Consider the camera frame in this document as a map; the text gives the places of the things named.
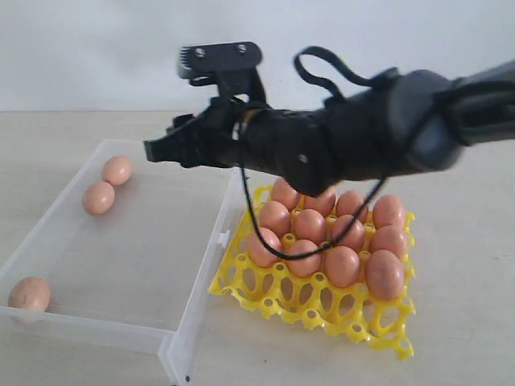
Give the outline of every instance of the egg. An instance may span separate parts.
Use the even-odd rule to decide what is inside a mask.
[[[298,240],[309,240],[320,245],[327,235],[327,223],[315,209],[304,209],[295,217],[294,234]]]
[[[284,205],[288,211],[292,211],[299,205],[300,193],[291,187],[284,178],[275,180],[270,192],[270,199]]]
[[[373,207],[372,218],[377,229],[386,225],[396,225],[403,228],[406,223],[406,211],[398,197],[383,195]]]
[[[312,252],[316,249],[317,246],[313,241],[297,240],[291,245],[290,249],[288,249],[288,254],[297,255],[300,253]],[[321,255],[316,253],[301,260],[287,260],[286,265],[290,272],[295,276],[308,277],[319,270],[321,262]]]
[[[93,216],[106,213],[113,206],[113,203],[114,188],[105,181],[94,183],[82,197],[84,210]]]
[[[132,175],[132,162],[123,155],[109,159],[102,167],[102,179],[114,187],[126,183]]]
[[[259,228],[258,230],[270,247],[281,252],[281,241],[275,233],[267,228]],[[256,232],[252,232],[249,237],[247,237],[247,253],[249,254],[250,260],[262,268],[269,268],[279,260],[278,257],[265,248]]]
[[[347,288],[360,277],[361,260],[349,247],[335,247],[325,254],[324,271],[329,281],[340,288]]]
[[[377,250],[366,262],[365,282],[372,295],[380,300],[398,298],[404,288],[402,263],[390,251]]]
[[[358,191],[346,191],[342,193],[336,202],[336,215],[338,217],[343,215],[354,215],[360,205],[363,203],[363,196]],[[358,216],[361,223],[366,223],[369,216],[369,207],[366,206]]]
[[[304,197],[304,209],[315,209],[319,211],[323,217],[331,214],[336,203],[336,191],[334,187],[329,187],[324,193],[318,197]]]
[[[345,227],[352,221],[351,215],[343,215],[338,217],[331,227],[331,238],[335,239],[339,234],[342,233]],[[338,245],[343,245],[353,249],[355,252],[359,252],[365,244],[365,228],[363,224],[357,220],[347,232]]]
[[[51,300],[51,291],[48,281],[42,277],[25,277],[11,290],[8,306],[44,312],[48,309]]]
[[[370,240],[369,251],[376,252],[378,249],[386,249],[399,259],[402,259],[408,249],[408,238],[402,228],[395,225],[386,225],[375,231]]]
[[[268,228],[279,238],[286,235],[291,228],[291,217],[288,209],[277,201],[267,201],[259,211],[260,227]]]

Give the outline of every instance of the clear plastic box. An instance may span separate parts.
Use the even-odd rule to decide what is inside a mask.
[[[82,195],[114,155],[131,158],[133,177],[107,213],[89,216]],[[244,209],[239,178],[153,164],[141,142],[103,141],[1,268],[0,325],[157,355],[172,384],[189,384],[208,287]],[[33,275],[50,282],[48,312],[9,308],[13,286]]]

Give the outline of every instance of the white table surface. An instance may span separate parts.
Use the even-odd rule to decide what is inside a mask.
[[[160,136],[172,115],[0,113],[0,264],[102,139]],[[225,297],[208,312],[193,384],[513,384],[514,150],[513,142],[477,147],[452,171],[386,188],[417,216],[417,314],[407,325],[414,358],[265,321]],[[169,384],[146,355],[77,350],[0,328],[0,384],[92,383]]]

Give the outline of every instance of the white background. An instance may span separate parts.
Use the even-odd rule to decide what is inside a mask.
[[[0,110],[202,109],[213,90],[178,78],[178,50],[234,40],[263,50],[275,107],[313,108],[326,94],[292,67],[307,45],[366,76],[468,75],[515,58],[514,16],[510,0],[1,0]]]

